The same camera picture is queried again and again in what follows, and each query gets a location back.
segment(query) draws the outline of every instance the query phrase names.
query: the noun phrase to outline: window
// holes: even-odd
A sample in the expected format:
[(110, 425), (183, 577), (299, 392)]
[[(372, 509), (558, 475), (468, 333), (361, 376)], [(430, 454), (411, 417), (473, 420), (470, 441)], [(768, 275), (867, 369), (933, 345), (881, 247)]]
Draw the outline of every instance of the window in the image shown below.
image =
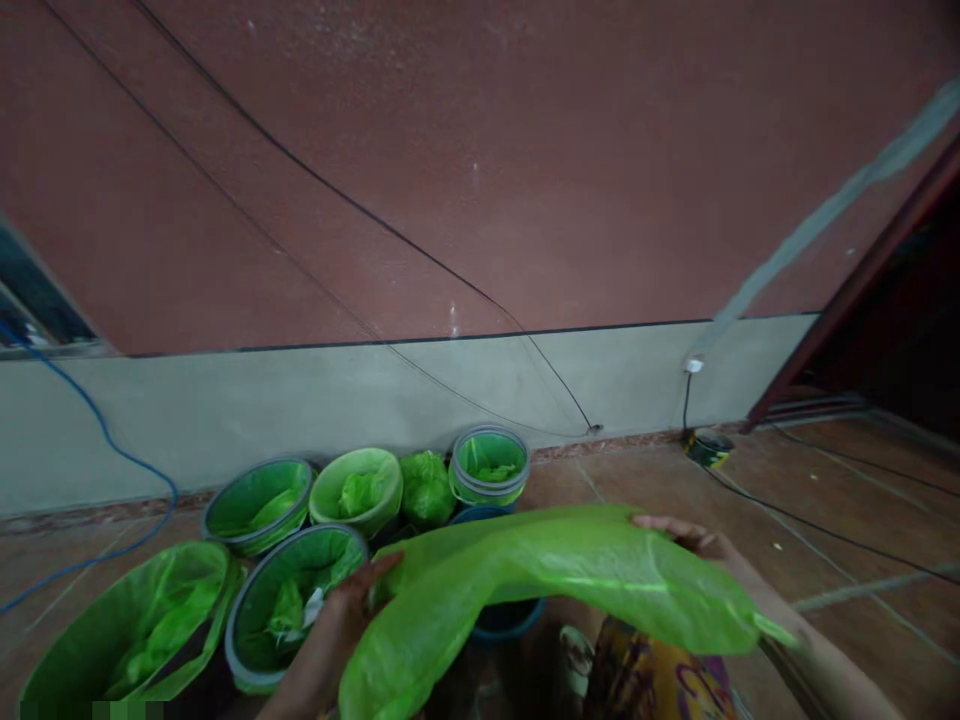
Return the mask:
[[(54, 355), (100, 348), (96, 335), (21, 246), (0, 216), (0, 319), (27, 343)], [(0, 332), (0, 357), (22, 348)]]

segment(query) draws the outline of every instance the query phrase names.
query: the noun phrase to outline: red wall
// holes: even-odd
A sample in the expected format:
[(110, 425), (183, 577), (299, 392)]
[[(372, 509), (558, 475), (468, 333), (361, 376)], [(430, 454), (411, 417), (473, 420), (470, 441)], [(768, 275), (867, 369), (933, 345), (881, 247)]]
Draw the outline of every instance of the red wall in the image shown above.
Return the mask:
[[(294, 152), (529, 330), (711, 317), (960, 73), (956, 18), (932, 0), (149, 4)], [(132, 2), (56, 7), (379, 334), (517, 329), (284, 158)], [(369, 339), (53, 15), (10, 8), (0, 203), (108, 340)], [(868, 191), (751, 313), (821, 309), (936, 152)]]

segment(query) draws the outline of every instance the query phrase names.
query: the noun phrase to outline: small device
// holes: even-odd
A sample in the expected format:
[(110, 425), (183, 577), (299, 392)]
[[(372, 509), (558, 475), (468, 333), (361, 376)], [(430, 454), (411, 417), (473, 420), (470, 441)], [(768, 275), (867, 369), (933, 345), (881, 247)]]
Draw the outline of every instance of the small device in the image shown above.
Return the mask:
[(733, 441), (710, 428), (696, 428), (683, 438), (683, 451), (697, 465), (720, 467), (733, 451)]

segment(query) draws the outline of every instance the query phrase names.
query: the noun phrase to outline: gray bucket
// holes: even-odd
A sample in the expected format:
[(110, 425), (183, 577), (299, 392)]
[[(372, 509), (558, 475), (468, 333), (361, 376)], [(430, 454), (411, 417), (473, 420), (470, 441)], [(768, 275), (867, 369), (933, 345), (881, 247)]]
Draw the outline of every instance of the gray bucket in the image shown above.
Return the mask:
[(331, 533), (337, 535), (337, 541), (342, 536), (345, 543), (356, 544), (362, 558), (360, 564), (370, 559), (366, 541), (353, 528), (339, 523), (315, 525), (277, 545), (240, 589), (227, 620), (224, 648), (234, 684), (241, 692), (269, 695), (283, 680), (293, 655), (281, 658), (279, 654), (271, 653), (269, 648), (264, 648), (262, 641), (256, 640), (257, 644), (251, 645), (240, 634), (249, 633), (245, 637), (259, 637), (254, 629), (259, 628), (261, 621), (272, 612), (279, 585), (286, 574), (316, 569), (316, 564), (322, 567), (330, 560), (332, 556), (318, 558), (330, 551), (330, 543), (326, 541), (330, 540)]
[[(221, 488), (207, 505), (201, 522), (204, 539), (223, 543), (240, 557), (262, 555), (303, 525), (313, 476), (310, 463), (298, 457), (281, 457), (250, 468)], [(287, 489), (296, 490), (297, 500), (269, 525), (243, 534), (220, 530), (225, 522), (242, 525), (252, 520), (277, 493)]]
[[(519, 471), (506, 480), (489, 482), (472, 472), (478, 465), (514, 465)], [(499, 425), (480, 425), (453, 444), (447, 477), (451, 491), (464, 505), (512, 506), (530, 477), (530, 451), (515, 432)]]

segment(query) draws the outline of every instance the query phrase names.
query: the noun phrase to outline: door frame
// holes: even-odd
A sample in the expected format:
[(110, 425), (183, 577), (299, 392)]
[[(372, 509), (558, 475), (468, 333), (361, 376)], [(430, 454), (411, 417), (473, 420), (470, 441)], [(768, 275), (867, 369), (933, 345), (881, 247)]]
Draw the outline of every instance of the door frame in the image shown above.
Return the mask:
[(884, 263), (906, 237), (936, 207), (947, 189), (960, 179), (960, 135), (955, 137), (933, 167), (907, 197), (906, 202), (887, 223), (863, 260), (846, 279), (837, 294), (817, 318), (807, 334), (787, 359), (773, 382), (750, 410), (741, 432), (748, 433), (763, 422), (776, 399), (790, 386), (813, 354), (829, 339), (831, 333), (847, 317), (861, 294), (883, 268)]

